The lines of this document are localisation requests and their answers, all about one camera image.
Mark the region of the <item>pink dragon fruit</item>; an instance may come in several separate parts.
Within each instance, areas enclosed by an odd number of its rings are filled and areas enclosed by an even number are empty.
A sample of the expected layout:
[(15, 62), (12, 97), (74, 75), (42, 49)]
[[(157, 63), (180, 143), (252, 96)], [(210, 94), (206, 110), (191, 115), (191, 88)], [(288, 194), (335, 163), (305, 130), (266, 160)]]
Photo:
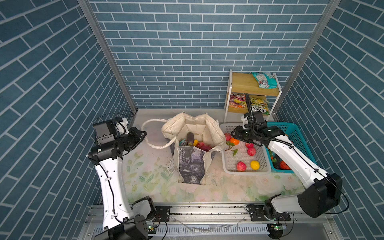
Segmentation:
[(212, 147), (208, 144), (205, 144), (204, 142), (199, 142), (196, 144), (196, 147), (200, 150), (203, 150), (205, 152), (208, 152), (212, 149)]

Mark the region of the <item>purple eggplant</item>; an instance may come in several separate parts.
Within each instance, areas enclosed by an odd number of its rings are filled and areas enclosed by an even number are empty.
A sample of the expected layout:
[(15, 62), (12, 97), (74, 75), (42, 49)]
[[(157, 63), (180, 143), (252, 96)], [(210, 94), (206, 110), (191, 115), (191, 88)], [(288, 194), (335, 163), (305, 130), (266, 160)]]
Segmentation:
[(193, 146), (194, 140), (195, 140), (194, 134), (191, 132), (187, 133), (188, 146)]

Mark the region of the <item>beige canvas grocery bag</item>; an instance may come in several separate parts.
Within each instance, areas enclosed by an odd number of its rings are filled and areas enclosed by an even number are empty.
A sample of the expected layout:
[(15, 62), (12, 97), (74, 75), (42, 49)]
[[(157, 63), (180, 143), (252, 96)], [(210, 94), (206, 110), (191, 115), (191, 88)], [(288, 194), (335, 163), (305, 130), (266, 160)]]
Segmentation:
[(207, 184), (207, 171), (213, 160), (224, 155), (226, 137), (219, 122), (208, 114), (193, 117), (184, 112), (170, 119), (151, 119), (142, 124), (141, 130), (151, 122), (161, 122), (161, 132), (167, 143), (153, 149), (170, 148), (174, 163), (179, 172), (179, 183), (191, 185)]

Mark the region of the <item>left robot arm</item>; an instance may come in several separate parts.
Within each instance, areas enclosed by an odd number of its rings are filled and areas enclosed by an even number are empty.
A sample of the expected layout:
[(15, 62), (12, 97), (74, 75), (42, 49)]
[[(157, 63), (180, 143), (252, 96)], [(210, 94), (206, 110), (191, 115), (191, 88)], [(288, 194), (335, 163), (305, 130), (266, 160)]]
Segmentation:
[(146, 240), (147, 221), (156, 215), (151, 197), (130, 204), (123, 178), (123, 155), (134, 150), (146, 137), (145, 131), (128, 126), (126, 118), (116, 117), (95, 123), (96, 145), (87, 157), (95, 165), (101, 183), (104, 218), (103, 232), (96, 240)]

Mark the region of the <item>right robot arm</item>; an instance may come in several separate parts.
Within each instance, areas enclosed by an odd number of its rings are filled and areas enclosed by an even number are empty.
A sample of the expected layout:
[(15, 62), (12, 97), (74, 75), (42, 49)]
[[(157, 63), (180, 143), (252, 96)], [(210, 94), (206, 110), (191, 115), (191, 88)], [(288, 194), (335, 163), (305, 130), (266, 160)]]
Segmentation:
[(242, 116), (243, 124), (231, 133), (235, 139), (260, 144), (276, 153), (296, 174), (305, 191), (290, 196), (274, 196), (265, 201), (266, 218), (286, 212), (303, 212), (312, 218), (338, 206), (342, 193), (342, 179), (329, 174), (302, 153), (277, 126), (269, 127), (260, 112), (249, 112)]

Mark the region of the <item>green Fox's candy bag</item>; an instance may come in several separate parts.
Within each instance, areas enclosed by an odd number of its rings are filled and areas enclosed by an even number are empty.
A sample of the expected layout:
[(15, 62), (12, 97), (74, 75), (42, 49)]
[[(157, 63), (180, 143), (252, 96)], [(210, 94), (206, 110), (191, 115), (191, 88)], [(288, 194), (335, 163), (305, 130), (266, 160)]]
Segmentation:
[(269, 101), (266, 99), (251, 97), (251, 105), (253, 112), (261, 112), (264, 115), (269, 115), (270, 111), (268, 108)]

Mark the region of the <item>teal snack bag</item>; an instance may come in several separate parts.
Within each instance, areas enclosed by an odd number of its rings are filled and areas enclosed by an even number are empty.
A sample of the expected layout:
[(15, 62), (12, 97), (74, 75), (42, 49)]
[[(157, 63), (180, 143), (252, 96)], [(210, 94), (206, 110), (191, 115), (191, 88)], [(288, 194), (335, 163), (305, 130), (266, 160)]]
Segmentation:
[(252, 72), (252, 76), (259, 84), (259, 88), (262, 89), (276, 89), (278, 87), (277, 80), (270, 72)]

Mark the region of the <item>red apple far left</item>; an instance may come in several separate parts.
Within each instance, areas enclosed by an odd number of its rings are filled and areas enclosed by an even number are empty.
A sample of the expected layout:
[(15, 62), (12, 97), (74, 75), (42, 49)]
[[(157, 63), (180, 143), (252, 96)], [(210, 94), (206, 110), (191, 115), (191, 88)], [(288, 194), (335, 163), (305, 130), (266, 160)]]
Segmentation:
[(226, 141), (230, 141), (232, 136), (230, 133), (225, 133), (225, 138), (226, 138)]

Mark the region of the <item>green leaf twig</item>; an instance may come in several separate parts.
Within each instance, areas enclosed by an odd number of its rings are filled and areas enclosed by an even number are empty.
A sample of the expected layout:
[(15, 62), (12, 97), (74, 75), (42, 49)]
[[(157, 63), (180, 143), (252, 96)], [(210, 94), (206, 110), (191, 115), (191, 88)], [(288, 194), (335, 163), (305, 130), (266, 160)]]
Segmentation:
[(238, 149), (234, 149), (234, 147), (236, 146), (234, 143), (230, 142), (230, 141), (227, 141), (226, 142), (228, 148), (225, 150), (226, 151), (231, 151), (232, 152), (232, 155), (235, 156), (238, 152)]

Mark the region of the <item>white plastic basket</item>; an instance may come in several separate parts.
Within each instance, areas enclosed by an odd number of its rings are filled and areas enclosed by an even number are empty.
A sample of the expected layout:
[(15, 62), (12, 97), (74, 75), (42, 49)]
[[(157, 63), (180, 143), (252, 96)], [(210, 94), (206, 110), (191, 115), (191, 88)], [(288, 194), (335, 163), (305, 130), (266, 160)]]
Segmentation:
[[(223, 133), (231, 133), (239, 124), (238, 123), (226, 123), (221, 124), (220, 128)], [(223, 168), (224, 171), (228, 174), (232, 175), (266, 175), (271, 173), (272, 168), (269, 160), (269, 156), (267, 153), (267, 149), (265, 147), (260, 147), (254, 145), (254, 148), (257, 150), (257, 153), (254, 156), (249, 156), (247, 153), (248, 148), (245, 146), (245, 142), (240, 141), (240, 143), (234, 147), (234, 149), (238, 149), (238, 152), (235, 156), (232, 155), (231, 151), (225, 150), (228, 148), (227, 144), (225, 144), (223, 150)], [(260, 169), (255, 171), (251, 168), (251, 161), (258, 161), (260, 163)], [(237, 171), (237, 163), (244, 162), (247, 165), (247, 170), (245, 172)]]

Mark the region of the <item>teal plastic basket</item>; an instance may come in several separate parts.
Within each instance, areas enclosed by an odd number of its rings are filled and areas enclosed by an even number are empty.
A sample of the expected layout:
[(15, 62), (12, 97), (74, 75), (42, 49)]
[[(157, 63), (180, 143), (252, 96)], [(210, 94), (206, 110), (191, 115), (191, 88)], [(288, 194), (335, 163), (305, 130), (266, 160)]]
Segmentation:
[[(284, 123), (284, 122), (268, 122), (268, 127), (277, 126), (279, 127), (285, 135), (289, 138), (289, 140), (300, 150), (303, 154), (305, 154), (313, 163), (316, 163), (316, 160), (301, 133), (299, 127), (293, 123)], [(294, 172), (290, 169), (280, 167), (281, 159), (270, 149), (267, 149), (267, 153), (269, 156), (272, 172), (276, 173), (287, 173), (293, 174)]]

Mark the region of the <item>red apple bottom left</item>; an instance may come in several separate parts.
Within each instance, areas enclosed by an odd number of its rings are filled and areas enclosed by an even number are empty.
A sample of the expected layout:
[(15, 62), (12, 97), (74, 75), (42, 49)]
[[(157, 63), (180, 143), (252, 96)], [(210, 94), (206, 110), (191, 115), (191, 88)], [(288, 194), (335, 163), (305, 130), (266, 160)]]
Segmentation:
[(247, 170), (247, 165), (244, 162), (237, 163), (237, 171), (245, 172)]

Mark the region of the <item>red tomato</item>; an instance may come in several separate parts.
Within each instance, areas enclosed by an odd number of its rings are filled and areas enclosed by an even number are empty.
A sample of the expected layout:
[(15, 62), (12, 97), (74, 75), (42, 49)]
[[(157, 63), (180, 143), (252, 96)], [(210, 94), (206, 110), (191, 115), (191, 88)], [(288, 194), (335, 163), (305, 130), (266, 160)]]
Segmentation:
[(280, 169), (281, 170), (291, 170), (291, 168), (284, 161), (280, 162)]

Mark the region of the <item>white wooden shelf rack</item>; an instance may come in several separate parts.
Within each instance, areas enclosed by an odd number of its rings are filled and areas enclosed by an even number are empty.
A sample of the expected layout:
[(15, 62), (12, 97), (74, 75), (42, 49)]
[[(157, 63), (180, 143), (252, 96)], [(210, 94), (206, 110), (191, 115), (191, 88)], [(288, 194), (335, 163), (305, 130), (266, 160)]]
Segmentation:
[(274, 112), (277, 101), (281, 97), (282, 90), (281, 85), (276, 73), (272, 73), (274, 79), (277, 82), (276, 89), (262, 89), (259, 87), (259, 84), (256, 82), (255, 78), (252, 74), (245, 73), (236, 73), (233, 72), (232, 69), (229, 71), (229, 80), (228, 80), (228, 88), (226, 92), (226, 101), (225, 101), (225, 115), (224, 115), (224, 123), (228, 122), (228, 113), (234, 114), (245, 114), (246, 110), (244, 109), (235, 109), (230, 107), (230, 97), (232, 94), (240, 94), (245, 95), (249, 94), (252, 97), (257, 97), (259, 99), (267, 99), (267, 97), (276, 97), (275, 102), (272, 107), (269, 108), (269, 115), (266, 120), (269, 121), (272, 119), (272, 113)]

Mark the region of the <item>aluminium rail base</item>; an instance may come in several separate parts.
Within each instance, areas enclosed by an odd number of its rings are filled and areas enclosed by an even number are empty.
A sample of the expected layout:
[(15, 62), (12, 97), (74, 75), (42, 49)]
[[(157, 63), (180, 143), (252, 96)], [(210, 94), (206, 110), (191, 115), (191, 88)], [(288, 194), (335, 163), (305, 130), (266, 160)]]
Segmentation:
[(275, 232), (283, 240), (340, 240), (341, 232), (331, 217), (311, 218), (286, 213), (274, 222), (260, 211), (247, 211), (247, 203), (156, 203), (166, 223), (149, 223), (151, 240), (268, 240)]

